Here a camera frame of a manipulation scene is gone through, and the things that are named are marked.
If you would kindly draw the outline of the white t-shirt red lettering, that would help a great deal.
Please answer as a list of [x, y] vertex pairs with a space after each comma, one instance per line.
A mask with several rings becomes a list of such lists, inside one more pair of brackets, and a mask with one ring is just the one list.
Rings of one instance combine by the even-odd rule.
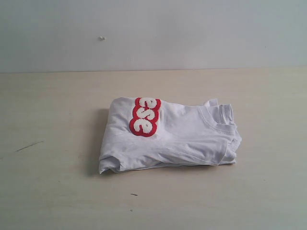
[[99, 172], [234, 164], [241, 136], [230, 104], [121, 97], [109, 108]]

